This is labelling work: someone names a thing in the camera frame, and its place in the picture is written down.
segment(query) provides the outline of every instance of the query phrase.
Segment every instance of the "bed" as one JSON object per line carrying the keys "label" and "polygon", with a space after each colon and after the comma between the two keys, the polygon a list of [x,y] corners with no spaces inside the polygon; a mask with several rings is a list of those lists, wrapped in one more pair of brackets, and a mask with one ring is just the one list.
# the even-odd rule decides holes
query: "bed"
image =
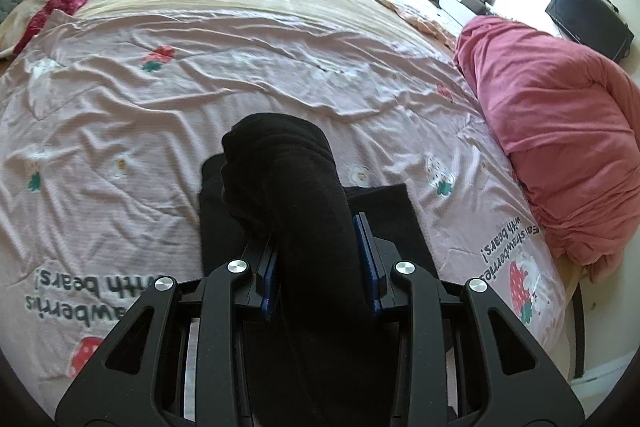
{"label": "bed", "polygon": [[[46,1],[0,25],[2,56]],[[37,402],[53,413],[155,277],[201,276],[200,166],[260,111],[318,124],[345,186],[405,183],[440,276],[487,280],[551,351],[576,271],[552,262],[453,65],[459,31],[426,0],[53,12],[0,83],[0,348]],[[159,47],[171,59],[148,67]]]}

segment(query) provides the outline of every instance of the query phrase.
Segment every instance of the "pink blanket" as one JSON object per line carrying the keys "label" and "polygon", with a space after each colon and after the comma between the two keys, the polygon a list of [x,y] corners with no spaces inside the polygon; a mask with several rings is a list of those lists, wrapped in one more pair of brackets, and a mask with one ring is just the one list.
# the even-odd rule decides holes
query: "pink blanket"
{"label": "pink blanket", "polygon": [[553,256],[599,282],[640,224],[640,90],[608,58],[478,17],[456,63],[524,186]]}

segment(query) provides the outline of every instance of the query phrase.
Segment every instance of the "black monitor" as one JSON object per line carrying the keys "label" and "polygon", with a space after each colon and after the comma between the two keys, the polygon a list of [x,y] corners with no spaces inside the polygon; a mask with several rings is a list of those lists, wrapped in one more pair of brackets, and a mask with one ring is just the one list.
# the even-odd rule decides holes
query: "black monitor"
{"label": "black monitor", "polygon": [[619,62],[634,35],[603,0],[551,0],[546,13],[575,42]]}

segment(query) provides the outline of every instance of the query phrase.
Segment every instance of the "strawberry print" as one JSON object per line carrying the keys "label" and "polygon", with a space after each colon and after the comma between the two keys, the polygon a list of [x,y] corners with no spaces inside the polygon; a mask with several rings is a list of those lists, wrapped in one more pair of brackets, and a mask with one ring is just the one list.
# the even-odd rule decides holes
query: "strawberry print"
{"label": "strawberry print", "polygon": [[449,102],[453,103],[453,95],[451,94],[449,89],[444,86],[438,86],[437,91],[440,96],[444,96],[444,98],[449,100]]}
{"label": "strawberry print", "polygon": [[69,377],[75,378],[84,367],[87,360],[91,358],[95,350],[102,343],[102,339],[99,337],[85,337],[78,344],[78,348],[71,359],[71,367],[69,368]]}
{"label": "strawberry print", "polygon": [[159,71],[162,65],[174,59],[175,50],[171,46],[158,46],[142,60],[142,70],[147,73]]}
{"label": "strawberry print", "polygon": [[509,266],[509,286],[511,287],[511,302],[513,311],[520,316],[523,324],[531,324],[532,302],[531,295],[524,287],[525,277],[528,272],[518,268],[515,262]]}
{"label": "strawberry print", "polygon": [[40,173],[36,172],[35,174],[31,175],[31,178],[29,179],[29,183],[27,185],[27,188],[31,192],[39,192],[41,183],[42,183],[42,181],[40,179]]}
{"label": "strawberry print", "polygon": [[453,192],[453,185],[456,179],[437,158],[428,158],[427,177],[431,186],[436,188],[439,196],[449,196]]}

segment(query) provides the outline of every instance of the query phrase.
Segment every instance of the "black cloth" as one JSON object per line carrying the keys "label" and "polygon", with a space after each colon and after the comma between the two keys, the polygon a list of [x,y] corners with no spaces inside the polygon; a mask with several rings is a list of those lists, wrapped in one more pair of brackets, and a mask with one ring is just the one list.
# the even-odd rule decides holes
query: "black cloth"
{"label": "black cloth", "polygon": [[223,148],[226,157],[202,168],[205,273],[241,256],[243,232],[273,232],[279,247],[283,321],[244,327],[258,419],[264,427],[388,426],[397,327],[376,324],[366,307],[352,215],[366,212],[374,235],[435,275],[406,188],[343,188],[324,134],[291,116],[247,117]]}

